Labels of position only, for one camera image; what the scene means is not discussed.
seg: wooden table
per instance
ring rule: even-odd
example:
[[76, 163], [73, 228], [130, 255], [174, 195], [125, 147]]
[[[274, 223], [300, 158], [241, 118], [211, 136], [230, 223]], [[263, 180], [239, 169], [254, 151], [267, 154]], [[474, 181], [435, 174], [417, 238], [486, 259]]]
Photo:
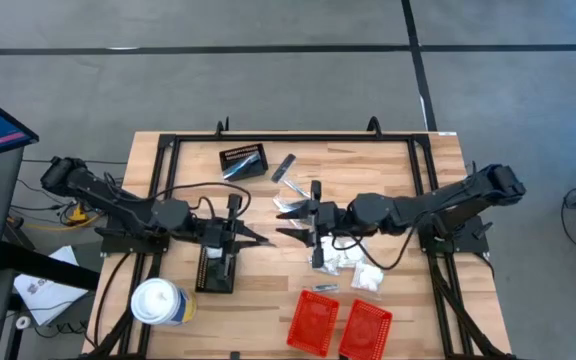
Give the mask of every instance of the wooden table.
[[[160, 134], [135, 134], [123, 182], [127, 191], [139, 196], [148, 194]], [[440, 186], [463, 179], [466, 170], [457, 136], [430, 133], [429, 137]], [[247, 144], [250, 143], [183, 143], [175, 185], [221, 181], [217, 153]], [[295, 193], [284, 185], [272, 183], [269, 178], [284, 157], [293, 153], [297, 156], [297, 162], [290, 170], [291, 178], [304, 188], [309, 188], [311, 180], [321, 180], [325, 201], [346, 206], [361, 192], [414, 196], [407, 146], [397, 142], [269, 142], [264, 143], [264, 147], [270, 166], [267, 174], [237, 184], [253, 194], [252, 205], [242, 219], [254, 231], [271, 239], [277, 248], [242, 250], [237, 261], [235, 292], [232, 295], [197, 294], [198, 311], [191, 323], [179, 327], [153, 327], [148, 358], [228, 358], [231, 351], [241, 352], [242, 358], [314, 357], [286, 345], [286, 337], [301, 290], [331, 282], [341, 286], [338, 294], [330, 295], [340, 301], [341, 308], [328, 357], [338, 357], [337, 349], [350, 305], [358, 296], [350, 287], [353, 270], [345, 270], [339, 277], [313, 271], [307, 262], [312, 249], [275, 232], [275, 227], [285, 224], [275, 219], [278, 210], [272, 198], [277, 193], [295, 197]], [[424, 188], [428, 191], [421, 149], [417, 152]], [[170, 154], [166, 154], [164, 164], [169, 157]], [[164, 188], [166, 168], [161, 175], [159, 189]], [[188, 200], [191, 204], [196, 204], [199, 196], [209, 196], [218, 214], [225, 216], [229, 192], [223, 187], [206, 187], [175, 191], [173, 196]], [[208, 214], [207, 209], [201, 209], [198, 213], [203, 217]], [[378, 261], [391, 263], [399, 253], [405, 235], [374, 236], [364, 243]], [[198, 255], [197, 245], [171, 241], [170, 249], [163, 258], [161, 277], [194, 290]], [[121, 255], [113, 255], [104, 262], [91, 324], [94, 323], [101, 291], [120, 258]], [[101, 317], [102, 335], [110, 331], [126, 307], [134, 258], [131, 255], [123, 264], [111, 285]], [[467, 310], [493, 344], [502, 351], [510, 352], [490, 269], [471, 254], [458, 254], [455, 260]], [[150, 266], [148, 261], [144, 274]], [[419, 249], [417, 239], [410, 242], [399, 266], [385, 275], [380, 300], [369, 300], [394, 316], [384, 358], [443, 358], [428, 262]], [[455, 351], [460, 352], [456, 319], [451, 310], [448, 310], [448, 314]], [[133, 325], [131, 352], [136, 351], [140, 327], [138, 322]], [[87, 343], [84, 351], [90, 351]]]

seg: red plastic basket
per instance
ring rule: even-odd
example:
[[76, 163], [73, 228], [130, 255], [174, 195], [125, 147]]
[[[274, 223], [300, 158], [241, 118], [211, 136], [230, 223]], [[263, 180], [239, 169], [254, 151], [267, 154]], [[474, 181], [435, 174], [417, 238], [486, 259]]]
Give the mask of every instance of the red plastic basket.
[[391, 322], [390, 312], [355, 300], [339, 345], [339, 353], [353, 360], [381, 359]]
[[338, 312], [338, 301], [303, 290], [286, 343], [326, 357]]

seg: white paper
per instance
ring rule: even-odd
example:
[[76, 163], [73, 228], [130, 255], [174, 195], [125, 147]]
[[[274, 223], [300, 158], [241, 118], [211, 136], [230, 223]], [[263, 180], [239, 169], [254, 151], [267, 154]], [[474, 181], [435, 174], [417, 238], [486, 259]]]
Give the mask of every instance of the white paper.
[[[79, 266], [72, 247], [64, 246], [50, 255], [51, 258]], [[49, 323], [75, 300], [82, 297], [88, 290], [78, 289], [34, 276], [19, 275], [15, 278], [15, 288], [28, 309], [44, 309], [70, 301], [51, 310], [31, 311], [39, 325]]]

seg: white paper cup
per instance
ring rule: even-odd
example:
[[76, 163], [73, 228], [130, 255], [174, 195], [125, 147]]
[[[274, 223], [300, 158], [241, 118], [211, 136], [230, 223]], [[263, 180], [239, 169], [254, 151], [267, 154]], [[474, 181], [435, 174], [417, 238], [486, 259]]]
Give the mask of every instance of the white paper cup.
[[150, 325], [181, 325], [197, 311], [193, 294], [168, 280], [154, 278], [141, 283], [130, 299], [135, 318]]

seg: gray floor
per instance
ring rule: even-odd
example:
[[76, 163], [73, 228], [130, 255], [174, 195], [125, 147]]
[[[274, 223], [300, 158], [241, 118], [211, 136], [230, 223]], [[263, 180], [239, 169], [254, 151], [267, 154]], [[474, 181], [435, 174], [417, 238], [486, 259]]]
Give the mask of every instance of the gray floor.
[[[573, 0], [414, 0], [420, 42], [576, 43]], [[407, 43], [397, 0], [0, 0], [0, 48]], [[559, 221], [576, 186], [576, 52], [425, 53], [437, 126], [466, 161], [513, 166], [528, 194], [485, 218], [516, 354], [576, 359], [576, 248]], [[136, 130], [423, 130], [409, 53], [0, 56], [0, 106], [36, 130], [27, 158], [122, 161]], [[31, 185], [45, 169], [26, 163]], [[121, 176], [123, 166], [95, 165]], [[15, 202], [49, 201], [18, 187]], [[567, 213], [576, 238], [576, 211]], [[30, 231], [49, 249], [90, 231]], [[87, 318], [86, 309], [81, 311]], [[21, 359], [75, 356], [73, 335], [24, 337]]]

